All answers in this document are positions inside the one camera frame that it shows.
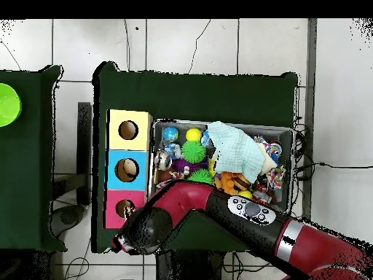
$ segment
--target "control button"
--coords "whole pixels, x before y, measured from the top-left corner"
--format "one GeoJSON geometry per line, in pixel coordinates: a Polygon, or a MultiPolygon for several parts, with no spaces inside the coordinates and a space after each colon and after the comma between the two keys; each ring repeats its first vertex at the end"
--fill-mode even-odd
{"type": "Polygon", "coordinates": [[[259,205],[249,202],[245,205],[245,213],[249,217],[256,216],[260,212],[259,205]]]}

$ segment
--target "blue box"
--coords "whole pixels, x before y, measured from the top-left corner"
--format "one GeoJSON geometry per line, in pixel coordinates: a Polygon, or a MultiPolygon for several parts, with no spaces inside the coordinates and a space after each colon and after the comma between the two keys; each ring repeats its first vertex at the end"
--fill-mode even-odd
{"type": "Polygon", "coordinates": [[[146,152],[109,150],[108,190],[145,190],[147,183],[146,152]],[[131,182],[122,182],[115,175],[115,165],[121,159],[133,159],[138,164],[138,176],[131,182]]]}

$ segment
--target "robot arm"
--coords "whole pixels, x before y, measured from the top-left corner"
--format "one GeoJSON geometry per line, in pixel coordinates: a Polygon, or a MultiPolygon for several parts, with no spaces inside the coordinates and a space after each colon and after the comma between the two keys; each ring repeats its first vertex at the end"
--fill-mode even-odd
{"type": "Polygon", "coordinates": [[[240,196],[175,181],[136,210],[119,231],[122,246],[151,254],[193,209],[204,211],[258,257],[299,280],[370,280],[367,256],[353,245],[240,196]]]}

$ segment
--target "wooden block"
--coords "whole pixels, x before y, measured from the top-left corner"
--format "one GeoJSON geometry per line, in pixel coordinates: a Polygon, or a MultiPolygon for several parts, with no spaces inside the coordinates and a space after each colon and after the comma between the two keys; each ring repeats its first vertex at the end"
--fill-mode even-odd
{"type": "Polygon", "coordinates": [[[148,182],[149,152],[129,152],[124,150],[109,150],[107,190],[146,190],[148,182]],[[117,174],[117,164],[122,159],[131,159],[137,164],[138,175],[129,182],[121,181],[117,174]]]}
{"type": "Polygon", "coordinates": [[[120,217],[117,213],[117,204],[119,202],[130,201],[134,209],[137,209],[144,206],[145,200],[146,191],[107,190],[107,201],[103,207],[105,211],[103,228],[120,229],[124,225],[125,218],[120,217]]]}
{"type": "Polygon", "coordinates": [[[108,116],[109,149],[141,150],[144,152],[149,149],[149,135],[152,126],[152,116],[149,113],[110,109],[108,116]]]}

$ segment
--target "round hole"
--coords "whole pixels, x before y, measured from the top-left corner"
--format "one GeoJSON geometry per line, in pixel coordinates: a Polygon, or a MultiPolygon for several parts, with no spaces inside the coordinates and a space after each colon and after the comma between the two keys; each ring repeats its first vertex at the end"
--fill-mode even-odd
{"type": "Polygon", "coordinates": [[[138,172],[138,164],[134,159],[121,159],[115,165],[115,175],[121,182],[133,182],[138,172]]]}
{"type": "Polygon", "coordinates": [[[121,200],[115,206],[115,212],[121,218],[128,219],[135,211],[135,204],[131,200],[121,200]]]}
{"type": "Polygon", "coordinates": [[[126,120],[120,124],[118,132],[122,139],[131,140],[138,135],[138,126],[133,121],[126,120]]]}

